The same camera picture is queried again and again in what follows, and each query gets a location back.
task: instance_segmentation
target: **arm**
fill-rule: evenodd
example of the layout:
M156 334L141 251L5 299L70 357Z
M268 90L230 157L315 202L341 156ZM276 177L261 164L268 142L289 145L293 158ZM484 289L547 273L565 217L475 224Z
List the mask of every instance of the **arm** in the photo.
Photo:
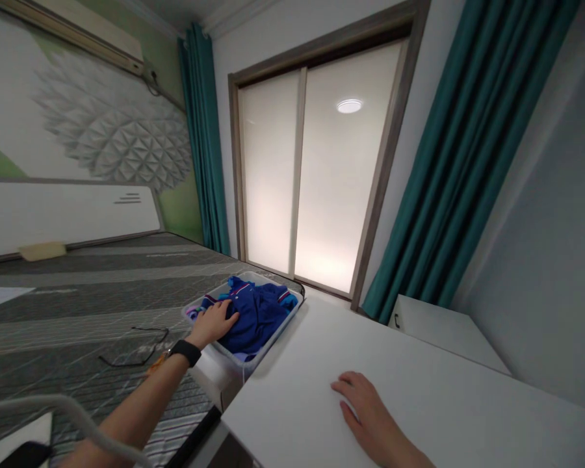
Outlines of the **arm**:
M239 318L236 312L226 320L229 303L229 300L219 302L205 313L200 312L186 341L203 350L224 336ZM170 356L100 424L99 429L119 442L143 449L189 367L191 364L181 354ZM132 465L133 462L105 452L88 439L80 442L61 463L62 468Z
M345 372L331 388L346 397L341 401L344 420L367 455L385 468L434 468L398 427L372 383L358 372Z

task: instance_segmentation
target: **white desk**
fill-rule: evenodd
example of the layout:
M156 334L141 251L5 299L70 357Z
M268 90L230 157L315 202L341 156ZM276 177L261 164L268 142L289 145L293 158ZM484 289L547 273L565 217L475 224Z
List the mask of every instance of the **white desk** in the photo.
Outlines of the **white desk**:
M265 468L372 467L330 382L363 372L438 467L585 467L585 409L308 299L222 420Z

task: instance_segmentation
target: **watch strap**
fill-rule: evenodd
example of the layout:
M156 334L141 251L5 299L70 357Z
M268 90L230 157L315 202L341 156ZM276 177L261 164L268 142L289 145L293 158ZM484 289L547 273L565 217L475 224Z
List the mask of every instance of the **watch strap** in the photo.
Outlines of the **watch strap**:
M181 354L187 358L191 367L195 366L202 356L202 352L197 346L184 340L178 341L174 347L169 350L169 356L172 356L173 354Z

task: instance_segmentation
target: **white headboard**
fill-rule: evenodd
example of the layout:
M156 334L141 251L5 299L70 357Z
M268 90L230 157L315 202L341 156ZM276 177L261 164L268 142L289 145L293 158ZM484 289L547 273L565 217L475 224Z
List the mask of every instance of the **white headboard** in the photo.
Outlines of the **white headboard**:
M155 195L148 186L0 180L0 255L41 242L75 244L162 228Z

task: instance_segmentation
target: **air conditioner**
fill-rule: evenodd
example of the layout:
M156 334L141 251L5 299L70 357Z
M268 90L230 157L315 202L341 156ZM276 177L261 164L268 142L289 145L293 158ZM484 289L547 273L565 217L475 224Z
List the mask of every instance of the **air conditioner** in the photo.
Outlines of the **air conditioner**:
M141 44L130 34L76 0L0 0L0 9L141 75Z

